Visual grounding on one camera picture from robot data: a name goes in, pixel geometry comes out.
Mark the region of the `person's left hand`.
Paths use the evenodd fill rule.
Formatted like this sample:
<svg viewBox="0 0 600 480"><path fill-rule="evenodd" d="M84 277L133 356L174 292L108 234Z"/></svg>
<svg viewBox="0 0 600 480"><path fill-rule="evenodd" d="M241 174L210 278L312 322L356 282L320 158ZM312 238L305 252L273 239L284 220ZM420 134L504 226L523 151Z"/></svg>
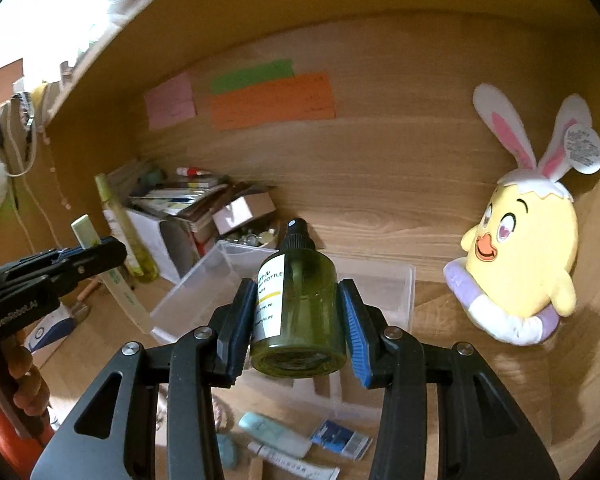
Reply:
<svg viewBox="0 0 600 480"><path fill-rule="evenodd" d="M20 330L2 342L9 374L18 384L14 403L28 416L46 417L50 388L38 368L33 364L31 352L24 346L26 333Z"/></svg>

